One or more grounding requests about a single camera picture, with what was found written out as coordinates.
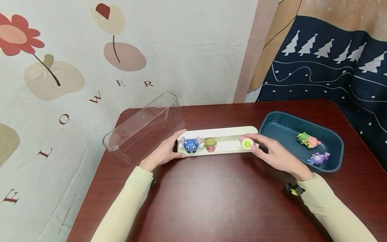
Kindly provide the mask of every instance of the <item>fingers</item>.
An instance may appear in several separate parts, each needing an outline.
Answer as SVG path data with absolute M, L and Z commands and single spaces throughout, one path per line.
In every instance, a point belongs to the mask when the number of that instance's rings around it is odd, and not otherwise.
M 182 129 L 182 130 L 179 130 L 179 131 L 176 131 L 171 137 L 170 139 L 172 139 L 173 141 L 177 140 L 177 138 L 184 134 L 184 132 L 187 131 L 186 129 Z
M 180 159 L 180 158 L 185 158 L 185 154 L 180 152 L 172 153 L 172 159 Z
M 270 139 L 266 136 L 263 136 L 261 134 L 245 134 L 246 137 L 257 140 L 259 143 L 263 144 L 264 146 L 270 148 L 270 143 L 272 143 L 274 140 Z
M 257 148 L 256 146 L 254 145 L 251 145 L 250 146 L 250 150 L 251 152 L 258 158 L 264 160 L 265 162 L 267 162 L 268 158 L 269 158 L 269 154 L 266 154 L 265 152 L 263 152 L 263 150 Z

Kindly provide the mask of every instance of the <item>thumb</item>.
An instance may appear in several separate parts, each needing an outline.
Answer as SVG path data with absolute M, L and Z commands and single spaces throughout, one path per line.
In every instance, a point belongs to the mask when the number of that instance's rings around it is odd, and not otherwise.
M 174 152 L 172 154 L 172 159 L 181 159 L 181 158 L 185 158 L 185 154 L 184 153 Z
M 250 146 L 250 150 L 251 152 L 258 158 L 262 159 L 262 160 L 267 160 L 267 156 L 269 154 L 266 154 L 265 152 L 263 152 L 263 150 L 257 148 L 255 145 L 251 145 Z

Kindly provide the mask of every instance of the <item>transparent acrylic box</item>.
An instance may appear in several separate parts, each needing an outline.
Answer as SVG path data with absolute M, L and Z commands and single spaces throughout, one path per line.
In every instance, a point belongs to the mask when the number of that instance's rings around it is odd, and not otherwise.
M 163 140 L 184 126 L 178 98 L 167 92 L 110 131 L 102 143 L 125 164 L 137 165 Z

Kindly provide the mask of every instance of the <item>purple toy figure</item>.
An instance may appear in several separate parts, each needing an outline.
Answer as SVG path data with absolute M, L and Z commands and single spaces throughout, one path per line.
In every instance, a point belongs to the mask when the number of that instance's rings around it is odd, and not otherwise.
M 185 151 L 190 154 L 191 152 L 195 153 L 197 151 L 197 148 L 199 148 L 199 145 L 202 143 L 202 139 L 200 137 L 197 137 L 196 139 L 185 139 L 182 137 L 180 142 L 182 143 Z
M 317 152 L 317 153 L 313 154 L 307 160 L 307 162 L 312 164 L 312 165 L 319 166 L 322 163 L 326 162 L 329 159 L 329 156 L 330 156 L 330 154 L 328 152 L 325 152 L 324 154 L 320 154 L 320 153 Z

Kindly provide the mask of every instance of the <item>curtain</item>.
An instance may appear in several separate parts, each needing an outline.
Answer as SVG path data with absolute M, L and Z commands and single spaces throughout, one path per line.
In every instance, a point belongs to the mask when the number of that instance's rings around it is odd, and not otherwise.
M 123 110 L 166 91 L 183 105 L 244 100 L 276 7 L 1 2 L 1 241 L 66 240 Z
M 247 99 L 332 100 L 386 169 L 386 29 L 386 1 L 282 1 Z

